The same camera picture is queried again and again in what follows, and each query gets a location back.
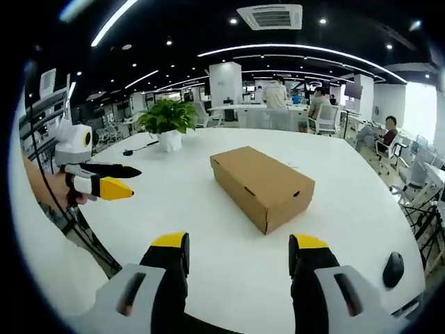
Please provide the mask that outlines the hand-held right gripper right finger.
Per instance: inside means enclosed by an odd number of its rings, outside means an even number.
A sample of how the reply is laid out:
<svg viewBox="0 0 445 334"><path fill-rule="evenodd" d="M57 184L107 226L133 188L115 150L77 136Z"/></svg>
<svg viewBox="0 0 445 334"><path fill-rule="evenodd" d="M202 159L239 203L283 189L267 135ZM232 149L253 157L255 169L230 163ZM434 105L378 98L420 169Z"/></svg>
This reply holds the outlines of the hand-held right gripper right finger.
<svg viewBox="0 0 445 334"><path fill-rule="evenodd" d="M290 235L289 275L296 333L395 332L395 317L374 287L351 266L341 266L326 242Z"/></svg>

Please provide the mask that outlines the person's left hand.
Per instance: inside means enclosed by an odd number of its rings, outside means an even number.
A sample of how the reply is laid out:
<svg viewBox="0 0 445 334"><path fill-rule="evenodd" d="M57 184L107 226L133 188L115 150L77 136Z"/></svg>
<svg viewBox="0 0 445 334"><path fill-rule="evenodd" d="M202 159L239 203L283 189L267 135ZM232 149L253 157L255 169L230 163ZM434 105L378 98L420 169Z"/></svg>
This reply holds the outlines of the person's left hand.
<svg viewBox="0 0 445 334"><path fill-rule="evenodd" d="M50 187L55 195L58 204L63 208L73 207L76 205L84 205L88 202L88 196L79 193L69 186L72 182L73 175L64 172L58 172L51 175Z"/></svg>

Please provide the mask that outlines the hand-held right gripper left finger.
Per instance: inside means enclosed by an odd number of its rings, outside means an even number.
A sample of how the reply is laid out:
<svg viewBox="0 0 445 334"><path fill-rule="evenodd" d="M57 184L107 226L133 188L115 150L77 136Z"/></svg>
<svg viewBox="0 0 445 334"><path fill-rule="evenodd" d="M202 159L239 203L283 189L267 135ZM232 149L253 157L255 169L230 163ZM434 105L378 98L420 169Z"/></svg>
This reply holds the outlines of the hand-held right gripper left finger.
<svg viewBox="0 0 445 334"><path fill-rule="evenodd" d="M128 264L99 291L93 333L178 333L184 321L190 238L155 239L139 264Z"/></svg>

